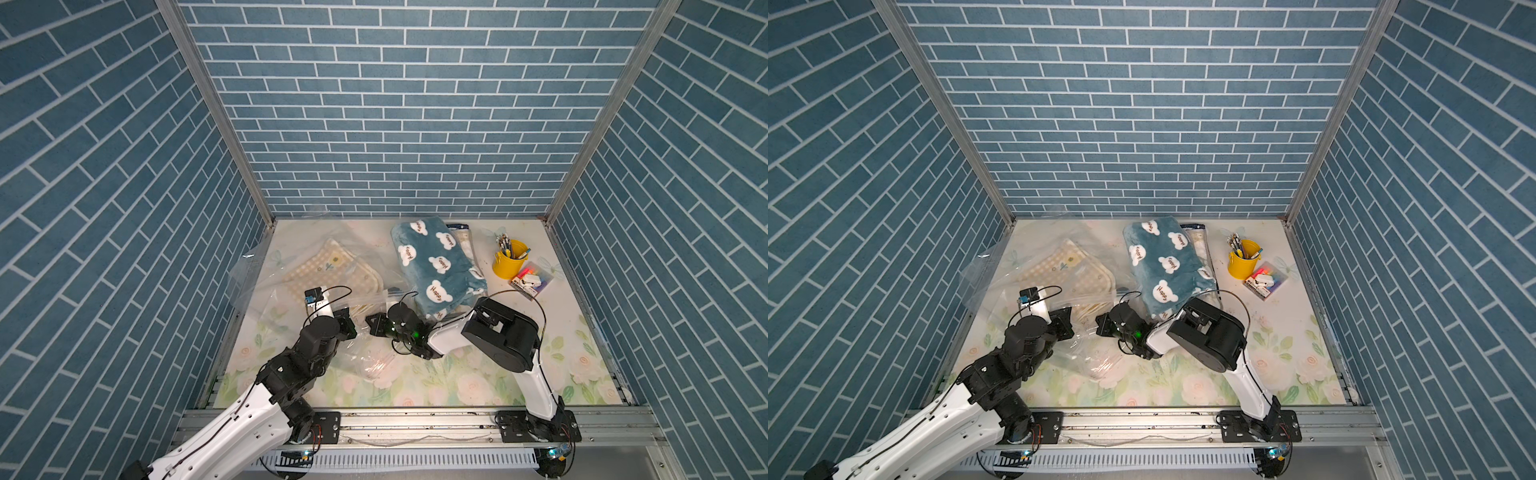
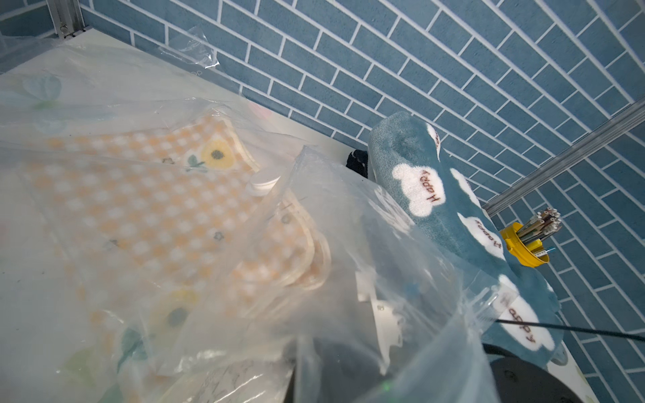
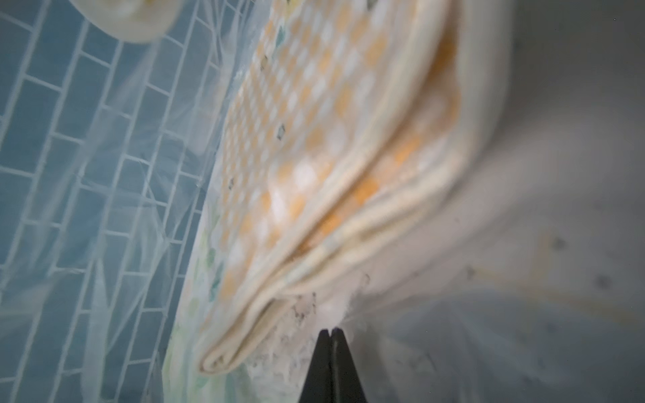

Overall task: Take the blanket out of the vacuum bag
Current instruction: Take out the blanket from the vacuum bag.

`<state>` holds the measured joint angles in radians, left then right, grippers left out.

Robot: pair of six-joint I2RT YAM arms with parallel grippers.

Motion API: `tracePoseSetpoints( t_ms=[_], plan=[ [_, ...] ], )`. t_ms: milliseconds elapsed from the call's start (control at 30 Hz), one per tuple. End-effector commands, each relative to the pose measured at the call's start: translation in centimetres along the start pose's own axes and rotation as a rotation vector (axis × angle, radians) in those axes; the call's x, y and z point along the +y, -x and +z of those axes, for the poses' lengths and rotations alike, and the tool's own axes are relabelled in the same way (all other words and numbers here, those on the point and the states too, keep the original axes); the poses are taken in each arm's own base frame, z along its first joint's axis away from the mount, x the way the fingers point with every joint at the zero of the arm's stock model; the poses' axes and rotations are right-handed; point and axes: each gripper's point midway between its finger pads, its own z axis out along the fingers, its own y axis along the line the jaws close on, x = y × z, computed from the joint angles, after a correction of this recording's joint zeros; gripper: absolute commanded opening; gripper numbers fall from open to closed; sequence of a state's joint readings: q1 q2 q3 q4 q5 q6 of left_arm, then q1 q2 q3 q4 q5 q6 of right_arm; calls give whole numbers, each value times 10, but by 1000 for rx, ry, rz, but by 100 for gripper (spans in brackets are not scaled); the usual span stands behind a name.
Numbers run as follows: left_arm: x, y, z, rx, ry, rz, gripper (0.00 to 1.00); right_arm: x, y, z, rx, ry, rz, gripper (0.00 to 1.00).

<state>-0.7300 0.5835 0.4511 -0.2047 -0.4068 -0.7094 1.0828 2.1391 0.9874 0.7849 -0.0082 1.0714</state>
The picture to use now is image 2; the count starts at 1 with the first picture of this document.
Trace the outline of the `orange checked flower blanket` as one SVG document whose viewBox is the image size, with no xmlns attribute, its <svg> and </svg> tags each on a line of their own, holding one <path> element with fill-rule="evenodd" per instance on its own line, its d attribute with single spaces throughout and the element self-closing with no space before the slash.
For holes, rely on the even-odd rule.
<svg viewBox="0 0 645 403">
<path fill-rule="evenodd" d="M 329 277 L 311 216 L 289 191 L 249 191 L 260 163 L 217 115 L 47 139 L 22 156 L 95 323 L 275 317 Z"/>
</svg>

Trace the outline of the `clear plastic vacuum bag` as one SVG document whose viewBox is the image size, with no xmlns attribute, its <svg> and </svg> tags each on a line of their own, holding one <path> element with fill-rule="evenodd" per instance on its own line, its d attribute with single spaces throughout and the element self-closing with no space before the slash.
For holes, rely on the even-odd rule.
<svg viewBox="0 0 645 403">
<path fill-rule="evenodd" d="M 508 290 L 120 45 L 1 38 L 4 402 L 497 402 Z"/>
</svg>

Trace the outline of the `dark teal bear blanket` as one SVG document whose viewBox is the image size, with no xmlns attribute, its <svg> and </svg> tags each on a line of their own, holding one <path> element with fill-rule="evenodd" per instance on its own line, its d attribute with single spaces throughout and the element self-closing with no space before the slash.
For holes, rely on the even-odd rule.
<svg viewBox="0 0 645 403">
<path fill-rule="evenodd" d="M 502 307 L 500 322 L 483 333 L 483 343 L 539 367 L 565 363 L 560 304 L 553 287 L 508 252 L 466 177 L 442 149 L 435 129 L 411 114 L 396 113 L 372 129 L 368 157 L 369 178 L 433 244 L 464 260 L 465 270 L 487 274 L 516 294 Z"/>
</svg>

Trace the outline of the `navy blue star blanket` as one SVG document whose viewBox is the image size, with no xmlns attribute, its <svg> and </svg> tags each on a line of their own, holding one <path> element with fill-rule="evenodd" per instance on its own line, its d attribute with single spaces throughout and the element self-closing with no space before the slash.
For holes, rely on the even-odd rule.
<svg viewBox="0 0 645 403">
<path fill-rule="evenodd" d="M 368 173 L 368 153 L 361 149 L 355 149 L 349 153 L 346 167 L 351 171 L 363 176 L 364 178 L 369 177 Z"/>
</svg>

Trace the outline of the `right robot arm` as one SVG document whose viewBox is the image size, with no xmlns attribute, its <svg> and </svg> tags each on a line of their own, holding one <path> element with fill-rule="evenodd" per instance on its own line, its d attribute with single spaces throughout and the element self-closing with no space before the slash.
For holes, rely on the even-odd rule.
<svg viewBox="0 0 645 403">
<path fill-rule="evenodd" d="M 491 370 L 501 402 L 582 403 L 562 381 L 515 354 L 495 345 L 482 344 L 486 354 L 499 356 Z"/>
</svg>

